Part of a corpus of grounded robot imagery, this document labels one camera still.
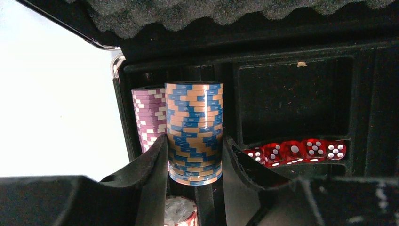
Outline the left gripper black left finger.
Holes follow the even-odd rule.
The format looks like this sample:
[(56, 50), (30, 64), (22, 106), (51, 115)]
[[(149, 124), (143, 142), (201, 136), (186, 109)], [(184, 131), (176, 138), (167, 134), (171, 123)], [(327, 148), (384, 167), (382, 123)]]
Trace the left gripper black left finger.
[(86, 176), (0, 180), (3, 226), (161, 226), (167, 185), (167, 136), (120, 170)]

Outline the black poker set case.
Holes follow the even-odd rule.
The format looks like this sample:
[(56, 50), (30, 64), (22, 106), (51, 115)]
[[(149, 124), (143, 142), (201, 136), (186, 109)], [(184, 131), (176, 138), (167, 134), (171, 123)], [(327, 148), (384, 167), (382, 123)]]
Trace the black poker set case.
[[(268, 168), (287, 180), (399, 178), (396, 0), (22, 4), (98, 48), (121, 50), (111, 70), (129, 163), (144, 154), (132, 89), (214, 81), (224, 84), (223, 136), (242, 152), (309, 138), (346, 143), (341, 160)], [(187, 186), (170, 177), (170, 168), (168, 160), (166, 197), (194, 201), (199, 226), (228, 226), (223, 174), (214, 183)]]

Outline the blue chip stack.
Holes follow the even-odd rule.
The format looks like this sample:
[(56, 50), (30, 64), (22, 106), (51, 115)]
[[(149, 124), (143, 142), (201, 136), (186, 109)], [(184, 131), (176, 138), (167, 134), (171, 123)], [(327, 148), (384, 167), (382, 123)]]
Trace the blue chip stack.
[(222, 175), (224, 84), (167, 82), (167, 136), (170, 177), (203, 186)]

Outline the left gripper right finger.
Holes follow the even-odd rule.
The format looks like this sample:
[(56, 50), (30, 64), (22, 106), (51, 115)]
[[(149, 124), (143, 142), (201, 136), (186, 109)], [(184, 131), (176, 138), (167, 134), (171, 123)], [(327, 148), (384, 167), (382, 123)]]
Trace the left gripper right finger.
[(396, 226), (398, 178), (287, 180), (223, 136), (223, 194), (229, 226)]

